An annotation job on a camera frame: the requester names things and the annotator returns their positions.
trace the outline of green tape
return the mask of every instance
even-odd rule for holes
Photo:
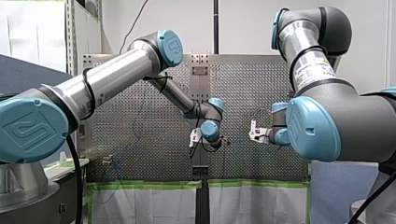
[[[92,224],[93,188],[87,188],[88,224]]]
[[[88,188],[92,190],[106,189],[198,189],[201,181],[179,181],[179,182],[148,182],[148,181],[117,181],[110,183],[89,183]]]
[[[309,182],[271,181],[271,180],[249,180],[249,179],[214,179],[209,180],[210,188],[236,188],[242,186],[307,189]]]

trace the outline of black cable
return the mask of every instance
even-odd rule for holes
[[[219,148],[220,148],[220,147],[216,147],[216,148],[214,148],[213,150],[207,149],[207,148],[204,146],[204,139],[201,139],[201,146],[202,146],[202,148],[203,148],[206,152],[208,152],[208,153],[217,152],[217,151],[219,150]]]
[[[77,180],[77,212],[76,212],[76,224],[81,223],[82,219],[82,174],[81,166],[79,164],[78,154],[74,146],[72,137],[68,135],[66,137],[67,145],[69,146],[70,152],[72,154],[73,163],[76,169],[76,180]]]
[[[120,48],[120,54],[122,53],[122,49],[123,49],[123,47],[125,46],[125,42],[126,42],[126,39],[128,38],[128,35],[130,35],[131,32],[132,32],[132,30],[134,29],[134,26],[136,25],[137,20],[139,20],[139,17],[140,17],[140,15],[142,14],[142,11],[143,11],[143,9],[145,8],[146,3],[147,3],[148,1],[149,1],[149,0],[146,0],[145,3],[143,4],[143,6],[140,8],[140,11],[139,11],[139,13],[138,13],[137,16],[136,16],[136,19],[134,19],[134,24],[132,25],[131,29],[129,30],[129,32],[128,32],[128,33],[126,34],[126,36],[124,37],[124,40],[123,40],[122,45],[121,45],[121,48]]]
[[[361,213],[363,213],[364,209],[367,208],[370,203],[373,202],[382,192],[384,192],[385,189],[387,189],[393,181],[396,179],[396,172],[391,175],[387,181],[385,181],[381,187],[379,187],[370,197],[366,199],[366,201],[361,205],[361,207],[358,209],[358,211],[353,215],[353,217],[349,220],[348,224],[355,224],[358,221],[359,216]]]
[[[81,120],[90,118],[93,115],[93,113],[95,112],[95,108],[96,108],[95,93],[93,93],[92,86],[88,82],[88,79],[87,79],[87,72],[90,70],[91,70],[91,68],[86,68],[86,69],[84,69],[84,71],[82,71],[82,80],[84,81],[84,85],[88,89],[88,92],[90,93],[91,109],[90,109],[90,113]]]
[[[165,79],[165,82],[163,83],[163,85],[161,86],[160,89],[160,93],[163,93],[163,90],[166,87],[166,84],[168,83],[168,79],[173,79],[173,77],[169,77],[168,73],[165,72],[165,76],[164,77],[143,77],[142,80],[144,81],[149,81],[149,80],[159,80],[159,79]]]
[[[198,140],[197,144],[193,148],[192,153],[190,152],[190,159],[192,159],[192,157],[194,156],[195,151],[197,150],[200,141],[202,141],[202,136],[200,137],[200,139]]]
[[[202,111],[201,111],[201,104],[198,101],[196,101],[196,102],[198,103],[198,106],[196,107],[196,110],[198,110],[198,112],[195,111],[195,114],[197,115],[197,122],[195,123],[195,128],[198,128]]]
[[[282,56],[283,60],[285,60],[285,62],[287,62],[288,60],[285,57],[285,54],[282,51],[282,48],[280,47],[280,42],[279,42],[279,22],[280,22],[280,18],[282,17],[282,14],[286,11],[289,11],[288,8],[282,8],[279,11],[279,14],[276,18],[276,44],[277,44],[277,50],[279,50],[280,56]]]
[[[140,103],[140,106],[139,106],[139,109],[137,110],[137,114],[136,114],[136,116],[134,117],[134,120],[133,120],[133,122],[132,122],[132,132],[133,132],[133,134],[134,134],[134,136],[136,137],[136,140],[133,142],[133,143],[131,143],[131,144],[129,144],[127,147],[125,147],[122,151],[121,151],[121,154],[120,154],[120,158],[123,158],[124,157],[124,154],[125,154],[125,152],[128,150],[128,149],[130,149],[131,147],[136,147],[136,145],[140,142],[140,136],[137,134],[137,132],[136,132],[136,129],[135,129],[135,126],[137,125],[137,118],[140,116],[140,114],[142,113],[142,111],[143,111],[143,106],[144,106],[144,104],[145,104],[145,102],[146,102],[146,98],[147,98],[147,91],[148,91],[148,86],[146,85],[145,86],[145,88],[144,88],[144,91],[143,91],[143,99],[142,99],[142,101],[141,101],[141,103]],[[119,170],[117,171],[117,169],[116,169],[116,171],[119,173],[119,176],[120,176],[120,183],[116,186],[116,188],[113,190],[113,192],[110,194],[110,196],[106,199],[106,200],[104,200],[103,202],[98,202],[99,204],[106,204],[106,203],[108,203],[110,200],[111,200],[111,198],[112,197],[114,197],[114,195],[116,194],[116,191],[120,188],[120,186],[122,185],[122,179],[123,179],[123,170],[117,165],[116,166],[116,163],[114,162],[114,166],[115,166],[115,169],[118,167],[119,168]],[[108,172],[108,170],[109,170],[109,168],[107,168],[106,170],[104,170],[103,171],[103,173],[102,173],[102,176],[101,176],[101,182],[104,182],[104,180],[105,180],[105,177],[106,177],[106,175],[107,175],[107,172]]]

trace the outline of robotic arm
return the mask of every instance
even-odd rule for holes
[[[80,120],[140,79],[162,90],[187,119],[205,119],[203,138],[212,147],[220,147],[223,102],[213,98],[199,105],[172,80],[158,75],[182,59],[178,36],[159,31],[137,39],[128,52],[58,86],[42,85],[1,102],[0,161],[26,163],[48,157],[78,128]]]
[[[335,77],[350,41],[349,20],[337,8],[281,10],[272,47],[288,63],[295,95],[288,103],[273,104],[271,129],[258,129],[253,122],[250,138],[291,145],[310,160],[394,163],[394,89],[361,96]]]

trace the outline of white wall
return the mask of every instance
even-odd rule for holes
[[[118,53],[144,0],[103,0],[103,50]],[[316,7],[318,0],[220,0],[219,52],[275,54],[272,21],[282,7]],[[127,43],[159,29],[179,34],[184,53],[213,52],[213,0],[150,0]]]
[[[352,44],[337,76],[350,81],[360,93],[386,87],[389,1],[319,0],[321,6],[342,9],[350,19]]]
[[[318,0],[219,0],[219,52],[278,54],[271,49],[275,14],[282,7],[297,10],[317,6]]]
[[[103,0],[103,51],[119,53],[144,0]],[[184,53],[206,53],[212,47],[212,0],[149,0],[128,43],[157,30],[173,30],[181,38]]]

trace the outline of pegboard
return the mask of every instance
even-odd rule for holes
[[[212,178],[305,180],[307,163],[291,148],[250,141],[252,119],[271,127],[271,106],[289,100],[289,69],[280,57],[211,55],[210,93],[226,102],[221,133],[230,145],[209,156]]]
[[[84,67],[112,55],[86,55]],[[307,163],[290,147],[264,146],[249,140],[252,118],[271,125],[272,103],[288,100],[288,67],[277,56],[209,55],[211,97],[226,103],[221,132],[230,141],[209,155],[211,178],[304,180]],[[191,56],[168,75],[186,93],[191,85]],[[85,148],[92,160],[90,182],[190,180],[190,132],[193,125],[149,83],[139,81],[97,108],[86,127]],[[112,155],[113,165],[103,163]]]

